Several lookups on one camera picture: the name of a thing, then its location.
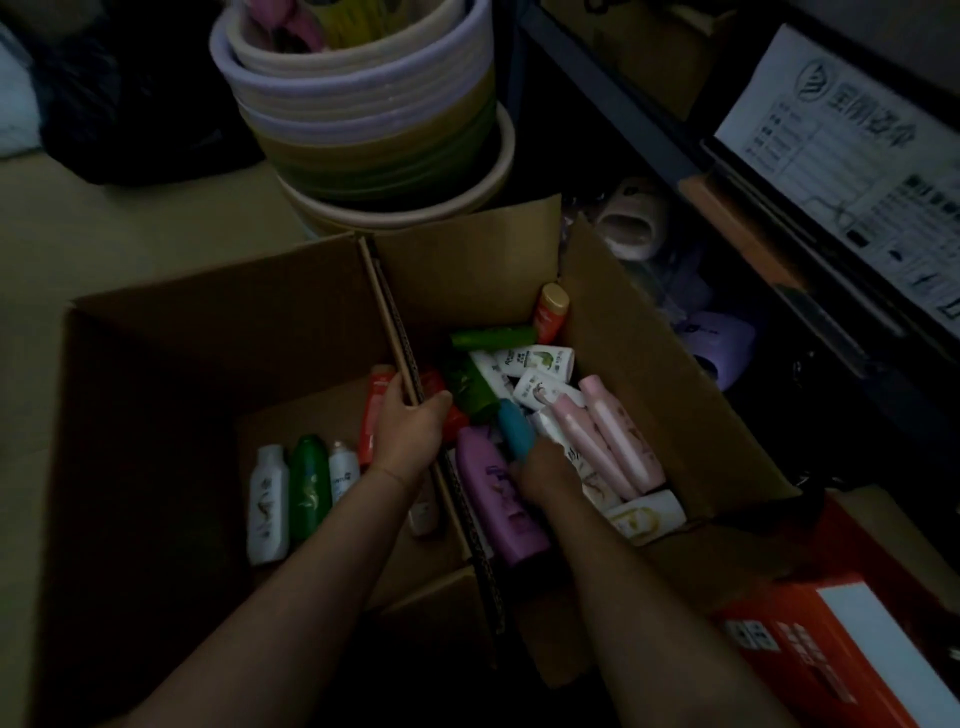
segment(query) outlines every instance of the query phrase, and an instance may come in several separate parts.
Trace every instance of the purple bottle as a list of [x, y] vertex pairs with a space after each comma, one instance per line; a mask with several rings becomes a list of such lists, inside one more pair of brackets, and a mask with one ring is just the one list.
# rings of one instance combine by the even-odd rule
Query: purple bottle
[[493, 550], [512, 567], [546, 551], [550, 540], [520, 505], [507, 464], [486, 432], [464, 427], [457, 433], [457, 470]]

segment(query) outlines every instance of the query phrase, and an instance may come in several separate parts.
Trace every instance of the logo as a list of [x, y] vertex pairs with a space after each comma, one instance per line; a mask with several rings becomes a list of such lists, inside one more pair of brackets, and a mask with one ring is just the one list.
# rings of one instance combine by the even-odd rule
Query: logo
[[817, 59], [808, 63], [800, 72], [794, 92], [798, 99], [809, 104], [823, 98], [833, 86], [834, 81], [836, 81], [836, 74], [833, 72], [833, 66], [824, 59]]

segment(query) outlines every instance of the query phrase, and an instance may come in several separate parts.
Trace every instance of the bottle cap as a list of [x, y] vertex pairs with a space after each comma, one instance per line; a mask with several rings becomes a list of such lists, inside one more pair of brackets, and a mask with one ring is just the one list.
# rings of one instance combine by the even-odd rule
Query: bottle cap
[[580, 391], [589, 394], [591, 397], [597, 397], [607, 391], [600, 377], [597, 375], [585, 376], [580, 380]]
[[558, 316], [563, 316], [570, 308], [570, 297], [557, 283], [547, 283], [540, 291], [540, 302], [546, 309]]

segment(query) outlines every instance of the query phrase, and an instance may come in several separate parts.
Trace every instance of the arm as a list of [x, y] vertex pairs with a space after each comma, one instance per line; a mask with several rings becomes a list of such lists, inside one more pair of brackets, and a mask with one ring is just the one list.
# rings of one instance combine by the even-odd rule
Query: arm
[[795, 725], [720, 633], [583, 497], [563, 448], [538, 440], [520, 490], [557, 534], [624, 726]]
[[440, 448], [451, 396], [387, 389], [371, 468], [322, 526], [134, 710], [127, 726], [302, 726]]

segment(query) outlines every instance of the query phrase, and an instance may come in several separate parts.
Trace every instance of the gold bottle cap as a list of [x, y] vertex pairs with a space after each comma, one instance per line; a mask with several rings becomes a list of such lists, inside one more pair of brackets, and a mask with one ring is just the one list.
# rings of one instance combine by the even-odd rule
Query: gold bottle cap
[[563, 316], [570, 308], [570, 297], [557, 283], [547, 283], [540, 291], [540, 300], [546, 309], [558, 316]]

